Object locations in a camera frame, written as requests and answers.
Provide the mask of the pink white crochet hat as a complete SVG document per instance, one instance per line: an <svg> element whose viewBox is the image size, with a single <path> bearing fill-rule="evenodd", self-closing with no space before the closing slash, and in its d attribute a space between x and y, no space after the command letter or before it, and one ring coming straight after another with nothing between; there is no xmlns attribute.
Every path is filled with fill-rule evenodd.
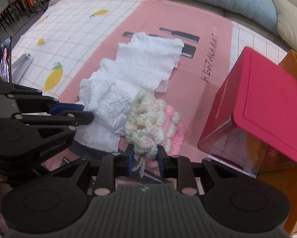
<svg viewBox="0 0 297 238"><path fill-rule="evenodd" d="M158 147L167 155L178 155L185 140L181 115L163 99L141 90L132 102L125 125L125 139L133 144L138 161L133 171L144 176L145 167L157 167Z"/></svg>

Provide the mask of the white cloth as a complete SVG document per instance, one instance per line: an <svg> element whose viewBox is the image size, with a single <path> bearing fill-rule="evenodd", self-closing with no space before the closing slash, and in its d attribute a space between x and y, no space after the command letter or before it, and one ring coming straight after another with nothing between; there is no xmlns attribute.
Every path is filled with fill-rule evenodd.
<svg viewBox="0 0 297 238"><path fill-rule="evenodd" d="M141 90L165 88L179 63L184 43L180 39L133 34L118 45L115 60L103 58L97 71L79 85L79 102L94 114L91 124L79 126L78 143L100 151L118 151L125 136L131 104Z"/></svg>

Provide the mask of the pink checkered tablecloth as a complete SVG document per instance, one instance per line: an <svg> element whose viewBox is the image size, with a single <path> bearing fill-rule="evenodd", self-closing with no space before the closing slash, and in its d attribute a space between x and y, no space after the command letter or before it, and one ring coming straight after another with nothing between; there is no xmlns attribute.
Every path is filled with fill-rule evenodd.
<svg viewBox="0 0 297 238"><path fill-rule="evenodd" d="M159 27L166 27L191 33L200 37L196 45L193 58L182 57L179 67L173 71L168 84L168 92L163 98L170 101L183 116L186 130L186 139L181 149L181 155L187 156L197 162L205 157L205 153L197 148L197 141L201 134L204 120L192 127L192 101L199 97L209 104L219 84L224 80L228 68L236 61L238 54L245 46L252 47L267 56L273 62L280 62L286 54L286 46L264 29L256 25L244 23L232 14L218 15L201 9L199 5L184 5L182 2L172 3L165 0L80 0L90 12L96 12L101 2L105 3L107 13L103 16L91 18L81 29L90 32L96 26L104 24L106 19L112 23L105 25L105 32L99 38L93 38L92 47L86 51L83 58L74 61L74 66L69 66L73 55L62 57L54 54L49 58L46 66L39 66L43 56L37 49L36 55L28 75L22 80L23 84L32 87L42 87L47 75L51 72L51 64L61 62L65 73L60 84L50 91L53 96L58 96L63 102L77 102L79 84L82 79L87 79L99 67L100 60L116 58L118 44L129 42L124 37L125 31L144 31L158 34ZM218 68L213 72L211 83L207 84L197 77L197 71L204 59L206 49L205 36L219 34L222 46L219 51Z"/></svg>

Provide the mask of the smartphone on stand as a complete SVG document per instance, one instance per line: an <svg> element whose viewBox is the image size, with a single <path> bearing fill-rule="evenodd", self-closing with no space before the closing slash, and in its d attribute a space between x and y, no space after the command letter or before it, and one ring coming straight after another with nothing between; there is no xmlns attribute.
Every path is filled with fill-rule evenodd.
<svg viewBox="0 0 297 238"><path fill-rule="evenodd" d="M12 37L5 38L0 45L0 80L11 82L11 44Z"/></svg>

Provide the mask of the red box lid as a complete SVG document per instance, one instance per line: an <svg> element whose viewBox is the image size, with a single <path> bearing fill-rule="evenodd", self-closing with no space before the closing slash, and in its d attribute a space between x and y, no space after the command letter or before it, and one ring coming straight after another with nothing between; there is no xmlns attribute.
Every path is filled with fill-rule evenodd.
<svg viewBox="0 0 297 238"><path fill-rule="evenodd" d="M198 148L247 173L275 164L279 151L297 152L296 81L252 48L242 50L217 91Z"/></svg>

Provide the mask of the orange rimmed white box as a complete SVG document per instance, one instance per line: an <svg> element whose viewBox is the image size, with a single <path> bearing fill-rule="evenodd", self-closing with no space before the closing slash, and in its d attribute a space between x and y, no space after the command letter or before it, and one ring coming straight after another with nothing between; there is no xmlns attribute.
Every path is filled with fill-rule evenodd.
<svg viewBox="0 0 297 238"><path fill-rule="evenodd" d="M297 85L297 52L290 50L279 67L288 73ZM290 92L297 95L297 88ZM297 145L297 128L288 134L292 146ZM297 152L282 152L276 156L275 164L261 171L257 179L282 191L290 203L290 212L285 221L284 230L290 235L297 235Z"/></svg>

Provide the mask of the beige cushion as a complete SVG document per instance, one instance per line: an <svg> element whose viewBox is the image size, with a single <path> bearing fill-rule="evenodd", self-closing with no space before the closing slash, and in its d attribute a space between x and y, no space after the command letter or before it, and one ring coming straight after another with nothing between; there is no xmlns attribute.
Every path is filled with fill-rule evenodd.
<svg viewBox="0 0 297 238"><path fill-rule="evenodd" d="M287 45L297 52L297 7L287 0L272 0L276 9L276 29Z"/></svg>

